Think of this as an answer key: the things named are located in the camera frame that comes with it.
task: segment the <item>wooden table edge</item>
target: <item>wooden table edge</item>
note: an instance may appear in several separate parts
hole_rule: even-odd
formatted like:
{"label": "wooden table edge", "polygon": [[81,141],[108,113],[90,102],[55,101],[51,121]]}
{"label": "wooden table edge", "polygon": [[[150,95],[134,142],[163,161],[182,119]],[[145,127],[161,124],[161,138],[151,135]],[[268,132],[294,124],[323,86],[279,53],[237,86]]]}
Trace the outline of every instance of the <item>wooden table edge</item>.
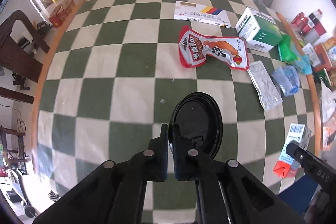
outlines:
{"label": "wooden table edge", "polygon": [[47,54],[47,56],[44,59],[42,70],[39,76],[39,80],[36,85],[35,90],[35,98],[33,103],[33,110],[31,112],[31,151],[33,153],[32,161],[33,161],[33,169],[34,173],[36,173],[37,170],[37,131],[38,131],[38,117],[39,117],[39,106],[41,101],[41,95],[42,90],[44,86],[44,82],[47,78],[48,70],[51,65],[51,62],[53,60],[53,57],[56,53],[56,49],[58,47],[58,44],[65,33],[65,31],[68,29],[70,23],[72,22],[73,18],[75,17],[76,13],[80,9],[80,7],[83,5],[83,3],[86,0],[79,0],[74,7],[73,11],[68,15],[67,19],[63,22],[63,24],[57,29],[57,33],[53,39],[53,43],[50,47],[50,50]]}
{"label": "wooden table edge", "polygon": [[[290,35],[292,41],[295,44],[295,47],[298,50],[298,52],[301,55],[304,55],[304,53],[302,51],[302,48],[301,48],[293,30],[292,30],[292,28],[290,27],[289,23],[285,19],[285,17],[280,13],[277,13],[277,15],[278,15],[279,19],[281,20],[281,22],[283,23],[283,25],[285,26],[288,34]],[[318,95],[317,95],[316,85],[315,85],[315,82],[314,82],[313,75],[306,75],[306,77],[307,77],[307,82],[308,82],[310,95],[311,95],[311,99],[312,99],[312,104],[313,104],[314,131],[315,131],[315,156],[318,156],[319,153],[320,153],[320,150],[322,149],[322,139],[321,139],[322,125],[321,125],[321,115],[320,115],[320,104],[319,104],[319,98],[318,98]]]}

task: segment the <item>red juice carton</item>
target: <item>red juice carton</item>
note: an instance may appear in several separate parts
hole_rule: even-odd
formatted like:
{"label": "red juice carton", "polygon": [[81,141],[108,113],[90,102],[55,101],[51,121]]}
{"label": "red juice carton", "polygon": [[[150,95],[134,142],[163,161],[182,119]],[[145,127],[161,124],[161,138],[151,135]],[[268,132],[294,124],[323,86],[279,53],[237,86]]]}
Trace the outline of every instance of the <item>red juice carton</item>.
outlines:
{"label": "red juice carton", "polygon": [[281,178],[292,178],[296,175],[298,169],[300,168],[300,163],[286,153],[287,145],[291,141],[296,141],[300,148],[307,150],[310,135],[311,130],[309,130],[309,128],[304,124],[291,123],[280,157],[273,169],[275,174]]}

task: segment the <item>barcode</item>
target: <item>barcode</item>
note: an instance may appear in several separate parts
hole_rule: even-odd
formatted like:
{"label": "barcode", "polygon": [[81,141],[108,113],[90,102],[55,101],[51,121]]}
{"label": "barcode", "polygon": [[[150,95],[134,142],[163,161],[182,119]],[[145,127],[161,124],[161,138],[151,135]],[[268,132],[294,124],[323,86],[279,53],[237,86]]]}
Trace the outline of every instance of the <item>barcode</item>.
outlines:
{"label": "barcode", "polygon": [[262,45],[259,45],[259,44],[254,44],[254,47],[255,47],[255,48],[259,48],[259,49],[263,49],[263,48],[265,48],[265,46],[262,46]]}
{"label": "barcode", "polygon": [[303,129],[304,126],[301,126],[301,125],[298,125],[298,124],[292,124],[290,129],[289,129],[289,132],[292,132],[292,133],[301,133],[302,129]]}
{"label": "barcode", "polygon": [[199,21],[199,19],[188,17],[187,20]]}

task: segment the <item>cable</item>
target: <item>cable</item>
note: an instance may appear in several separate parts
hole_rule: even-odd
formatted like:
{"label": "cable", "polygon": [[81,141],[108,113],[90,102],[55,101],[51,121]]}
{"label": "cable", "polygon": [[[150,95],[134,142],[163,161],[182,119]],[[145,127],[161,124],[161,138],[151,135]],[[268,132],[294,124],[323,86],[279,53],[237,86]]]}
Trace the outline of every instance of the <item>cable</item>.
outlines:
{"label": "cable", "polygon": [[26,124],[25,124],[25,122],[24,121],[21,121],[21,112],[19,111],[19,110],[17,110],[17,109],[15,109],[15,108],[12,108],[11,106],[4,106],[4,107],[10,107],[11,109],[13,109],[13,110],[16,110],[17,112],[19,112],[19,118],[16,120],[16,124],[17,124],[17,129],[19,130],[19,131],[21,131],[21,129],[22,129],[22,132],[23,133],[26,133]]}

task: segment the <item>clear plastic package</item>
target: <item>clear plastic package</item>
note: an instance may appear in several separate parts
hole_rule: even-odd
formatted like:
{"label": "clear plastic package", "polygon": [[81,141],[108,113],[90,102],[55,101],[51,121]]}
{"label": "clear plastic package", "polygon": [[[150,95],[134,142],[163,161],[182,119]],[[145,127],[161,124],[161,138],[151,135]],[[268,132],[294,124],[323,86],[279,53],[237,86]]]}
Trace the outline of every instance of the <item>clear plastic package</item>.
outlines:
{"label": "clear plastic package", "polygon": [[282,98],[261,61],[250,63],[250,68],[247,71],[258,92],[260,104],[265,111],[282,103]]}
{"label": "clear plastic package", "polygon": [[299,91],[300,78],[293,66],[279,67],[271,75],[278,83],[284,96],[292,96]]}

